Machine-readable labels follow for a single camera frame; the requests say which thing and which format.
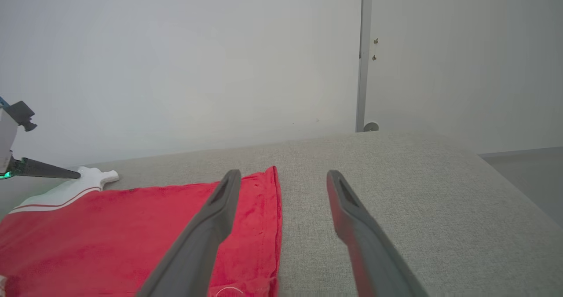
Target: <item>red stripe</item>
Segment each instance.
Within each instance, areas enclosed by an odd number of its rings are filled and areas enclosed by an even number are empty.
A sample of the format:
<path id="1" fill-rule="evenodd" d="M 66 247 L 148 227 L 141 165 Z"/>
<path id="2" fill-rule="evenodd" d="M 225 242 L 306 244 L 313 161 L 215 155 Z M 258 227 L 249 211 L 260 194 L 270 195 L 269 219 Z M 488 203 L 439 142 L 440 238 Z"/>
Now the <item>red stripe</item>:
<path id="1" fill-rule="evenodd" d="M 84 191 L 88 191 L 89 189 L 98 189 L 99 191 L 101 190 L 99 187 L 90 187 L 90 188 L 86 188 L 85 190 L 79 192 L 76 196 L 72 197 L 71 199 L 68 199 L 68 201 L 66 201 L 66 202 L 63 203 L 62 205 L 66 205 L 67 203 L 69 203 L 69 201 L 72 201 L 72 199 L 78 197 L 78 196 L 79 196 L 80 194 L 82 194 Z M 16 207 L 16 208 L 12 209 L 12 211 L 13 211 L 13 210 L 16 210 L 16 209 L 20 209 L 20 208 L 25 208 L 25 207 L 60 207 L 60 206 L 62 206 L 62 205 L 39 205 L 39 204 L 36 204 L 36 205 L 21 205 L 20 207 Z"/>

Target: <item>metal strip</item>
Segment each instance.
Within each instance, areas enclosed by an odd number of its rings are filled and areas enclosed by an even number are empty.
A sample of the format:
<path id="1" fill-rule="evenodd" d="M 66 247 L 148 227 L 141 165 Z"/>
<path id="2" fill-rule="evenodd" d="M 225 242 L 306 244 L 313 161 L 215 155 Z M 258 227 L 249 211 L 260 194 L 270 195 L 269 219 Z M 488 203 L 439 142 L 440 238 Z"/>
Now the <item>metal strip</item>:
<path id="1" fill-rule="evenodd" d="M 362 22 L 360 24 L 360 65 L 358 70 L 358 102 L 356 104 L 356 132 L 364 131 L 371 26 L 372 0 L 362 0 Z"/>

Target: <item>red cloth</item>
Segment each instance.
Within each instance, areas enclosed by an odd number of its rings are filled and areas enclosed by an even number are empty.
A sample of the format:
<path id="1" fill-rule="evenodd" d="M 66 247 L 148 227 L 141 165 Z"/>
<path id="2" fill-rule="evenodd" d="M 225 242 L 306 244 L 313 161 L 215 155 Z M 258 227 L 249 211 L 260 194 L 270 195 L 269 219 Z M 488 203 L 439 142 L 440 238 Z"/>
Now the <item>red cloth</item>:
<path id="1" fill-rule="evenodd" d="M 7 296 L 135 295 L 216 186 L 93 191 L 54 211 L 11 213 L 0 223 Z M 277 295 L 281 205 L 275 167 L 242 179 L 209 295 Z"/>

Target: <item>wall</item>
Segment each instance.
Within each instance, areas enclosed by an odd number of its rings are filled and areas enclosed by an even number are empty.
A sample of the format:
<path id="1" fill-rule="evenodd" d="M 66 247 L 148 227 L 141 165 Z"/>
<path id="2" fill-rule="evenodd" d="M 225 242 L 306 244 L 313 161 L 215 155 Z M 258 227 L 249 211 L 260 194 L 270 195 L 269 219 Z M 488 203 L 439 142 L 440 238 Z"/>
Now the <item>wall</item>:
<path id="1" fill-rule="evenodd" d="M 80 165 L 354 131 L 360 0 L 0 0 L 16 157 Z"/>
<path id="2" fill-rule="evenodd" d="M 366 123 L 476 153 L 563 145 L 562 0 L 373 0 Z"/>

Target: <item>gray floor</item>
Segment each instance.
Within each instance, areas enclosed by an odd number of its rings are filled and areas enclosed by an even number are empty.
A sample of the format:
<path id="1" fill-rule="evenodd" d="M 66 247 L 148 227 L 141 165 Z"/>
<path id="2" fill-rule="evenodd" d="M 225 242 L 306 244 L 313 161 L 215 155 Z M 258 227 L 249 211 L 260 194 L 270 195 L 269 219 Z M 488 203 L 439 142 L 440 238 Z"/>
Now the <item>gray floor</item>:
<path id="1" fill-rule="evenodd" d="M 481 157 L 563 227 L 563 147 Z"/>

